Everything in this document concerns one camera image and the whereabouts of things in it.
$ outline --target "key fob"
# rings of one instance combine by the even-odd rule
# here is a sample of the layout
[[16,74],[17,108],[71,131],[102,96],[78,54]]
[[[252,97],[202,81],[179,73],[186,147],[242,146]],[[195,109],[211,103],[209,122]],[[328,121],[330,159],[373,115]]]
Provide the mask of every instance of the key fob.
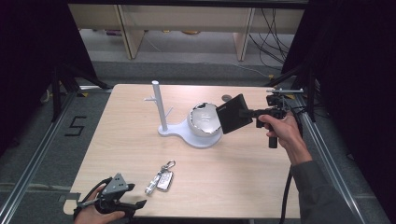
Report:
[[160,191],[168,191],[172,182],[173,172],[167,171],[161,175],[160,181],[158,181],[157,189]]

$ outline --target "black handle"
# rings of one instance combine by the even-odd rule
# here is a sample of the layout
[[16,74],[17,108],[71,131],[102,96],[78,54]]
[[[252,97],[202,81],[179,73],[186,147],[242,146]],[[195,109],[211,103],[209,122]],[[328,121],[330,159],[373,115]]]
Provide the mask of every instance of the black handle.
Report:
[[[268,130],[273,131],[274,128],[270,125],[270,128]],[[277,148],[277,137],[269,137],[268,147]]]

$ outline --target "white stand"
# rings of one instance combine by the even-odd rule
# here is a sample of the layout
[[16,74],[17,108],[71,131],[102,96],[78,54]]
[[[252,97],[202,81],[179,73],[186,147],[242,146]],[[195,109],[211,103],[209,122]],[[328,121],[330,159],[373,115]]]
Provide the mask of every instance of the white stand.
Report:
[[161,97],[160,85],[158,81],[152,81],[152,87],[154,89],[155,97],[145,99],[145,101],[154,101],[158,107],[158,112],[160,114],[161,125],[158,128],[158,133],[160,136],[179,136],[181,137],[189,146],[195,148],[209,148],[214,146],[221,138],[222,132],[218,132],[215,135],[208,137],[197,136],[191,130],[187,119],[184,119],[179,124],[167,124],[166,116],[163,111],[163,98]]

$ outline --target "black cable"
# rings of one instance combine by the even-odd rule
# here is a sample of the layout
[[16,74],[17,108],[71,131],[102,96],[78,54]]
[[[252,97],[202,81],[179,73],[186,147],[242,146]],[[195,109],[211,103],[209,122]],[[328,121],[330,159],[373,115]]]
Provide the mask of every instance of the black cable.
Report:
[[[299,116],[301,111],[296,113],[293,108],[290,111],[293,114],[294,118],[296,119],[299,133],[300,133],[301,137],[303,137],[303,124],[301,123],[301,119],[300,119],[300,116]],[[281,214],[280,214],[279,224],[283,224],[285,222],[286,207],[287,207],[287,204],[288,204],[288,196],[289,196],[291,179],[292,179],[292,175],[291,175],[291,171],[289,169],[288,179],[286,180],[285,190],[283,191],[282,211],[281,211]]]
[[270,66],[270,65],[266,64],[266,63],[262,60],[262,51],[261,51],[261,50],[260,50],[260,53],[259,53],[259,57],[260,57],[260,61],[262,62],[262,64],[264,64],[264,66],[267,66],[267,67],[269,67],[269,68],[273,68],[273,69],[278,70],[278,71],[281,71],[281,70],[282,70],[282,69],[280,69],[280,68],[275,68],[275,67],[273,67],[273,66]]
[[275,42],[276,42],[276,44],[277,44],[277,48],[274,47],[274,46],[272,46],[272,45],[270,45],[270,44],[268,44],[268,43],[266,42],[267,37],[265,37],[264,42],[266,43],[267,46],[269,46],[269,47],[271,47],[271,48],[273,48],[273,49],[278,49],[279,52],[280,52],[280,54],[282,55],[283,60],[285,60],[285,59],[286,59],[285,52],[286,52],[286,53],[288,53],[288,52],[285,51],[285,50],[283,50],[283,49],[281,48],[280,44],[283,45],[286,49],[289,49],[289,48],[288,48],[285,44],[283,44],[283,42],[282,42],[282,41],[279,39],[279,37],[277,36],[276,20],[275,20],[275,18],[276,18],[276,9],[273,8],[273,20],[272,20],[272,22],[271,22],[271,25],[270,25],[269,21],[267,20],[267,18],[266,18],[266,16],[265,16],[265,13],[264,13],[264,10],[263,10],[263,9],[262,9],[262,16],[264,17],[265,22],[267,23],[267,26],[268,26],[268,31],[269,31],[269,32],[268,32],[268,34],[267,34],[267,37],[268,37],[269,34],[272,35],[272,37],[274,38],[274,40],[275,40]]
[[[104,179],[104,180],[102,180],[101,182],[99,182],[95,187],[93,187],[93,189],[91,189],[91,191],[85,196],[85,198],[84,198],[81,202],[79,202],[78,204],[87,202],[88,198],[91,196],[91,194],[93,194],[93,192],[94,192],[97,188],[99,188],[99,187],[100,187],[101,185],[103,185],[103,184],[108,184],[108,183],[110,183],[110,181],[111,181],[112,179],[113,179],[112,177],[109,177],[109,178]],[[76,217],[78,216],[79,212],[81,212],[81,210],[82,210],[82,207],[79,206],[79,205],[77,206],[77,208],[74,209],[73,220],[76,220]]]
[[259,48],[260,51],[266,53],[268,56],[270,56],[271,58],[277,60],[279,63],[283,63],[283,61],[281,59],[279,59],[278,57],[275,56],[275,54],[271,53],[270,51],[264,49],[262,47],[263,43],[261,45],[259,45],[256,40],[253,38],[253,36],[249,35],[250,39],[253,41],[253,43],[256,45],[257,48]]
[[280,214],[279,224],[283,224],[285,222],[286,206],[288,205],[288,196],[289,196],[291,178],[292,175],[291,175],[291,171],[289,170],[288,179],[286,180],[285,191],[283,191],[282,212]]

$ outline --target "cable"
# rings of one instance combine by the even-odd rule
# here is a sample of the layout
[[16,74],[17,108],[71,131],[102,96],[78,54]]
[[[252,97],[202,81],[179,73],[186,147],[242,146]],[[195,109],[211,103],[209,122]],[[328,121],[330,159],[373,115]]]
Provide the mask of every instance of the cable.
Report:
[[[300,135],[303,136],[303,124],[301,123],[301,119],[300,119],[301,111],[295,112],[294,111],[295,108],[292,108],[290,111],[293,114],[294,118],[296,119]],[[288,196],[289,196],[291,179],[292,179],[292,175],[291,175],[291,171],[289,169],[289,174],[288,174],[288,178],[286,180],[285,190],[283,192],[282,211],[281,211],[281,214],[280,214],[279,224],[283,224],[285,222],[286,207],[287,207],[287,204],[288,204]]]
[[[85,198],[79,202],[79,203],[85,203],[87,202],[88,198],[91,196],[91,194],[93,194],[93,192],[99,188],[101,185],[103,184],[108,184],[110,183],[110,181],[113,179],[113,177],[109,177],[107,179],[102,180],[101,182],[99,182],[95,187],[93,187],[93,189],[91,189],[91,191],[85,196]],[[74,214],[73,214],[73,220],[76,220],[76,217],[78,216],[79,212],[81,212],[82,207],[78,206],[77,208],[75,208],[74,210]]]
[[289,169],[288,179],[286,180],[285,190],[283,191],[282,212],[280,214],[279,224],[283,224],[285,222],[286,207],[288,204],[288,196],[289,196],[291,178],[292,178],[292,175],[291,175],[291,171]]
[[[267,18],[266,18],[266,16],[265,16],[264,10],[263,10],[262,8],[261,8],[261,10],[262,10],[262,16],[264,17],[265,22],[267,23],[267,26],[268,26],[268,34],[267,34],[267,37],[265,37],[265,40],[263,40],[263,41],[264,41],[264,42],[266,43],[266,45],[268,45],[269,47],[271,47],[271,48],[273,48],[273,49],[278,49],[279,52],[280,52],[280,54],[282,55],[283,60],[285,60],[285,59],[286,59],[285,53],[287,54],[288,52],[285,51],[285,50],[283,50],[282,47],[281,47],[280,45],[284,46],[286,49],[289,49],[289,47],[287,47],[287,46],[279,39],[279,37],[277,36],[277,30],[276,30],[276,9],[273,8],[273,19],[272,19],[271,25],[270,25],[269,21],[267,20]],[[269,35],[269,34],[271,34],[272,37],[274,38],[274,40],[275,40],[275,42],[276,42],[276,44],[277,44],[277,48],[274,47],[274,46],[272,46],[272,45],[270,45],[270,44],[268,44],[268,43],[266,42],[266,39],[268,38],[268,35]]]
[[264,49],[264,48],[262,47],[262,45],[263,45],[264,43],[262,43],[261,45],[259,45],[259,44],[256,42],[256,40],[253,38],[253,36],[249,35],[249,37],[250,37],[250,39],[253,41],[253,43],[256,45],[256,47],[259,48],[260,51],[262,51],[262,52],[268,54],[268,56],[270,56],[271,58],[275,59],[275,60],[278,61],[279,63],[283,63],[283,62],[284,62],[283,60],[281,60],[281,59],[279,59],[278,57],[276,57],[275,54],[271,53],[271,52],[268,51],[267,49]]

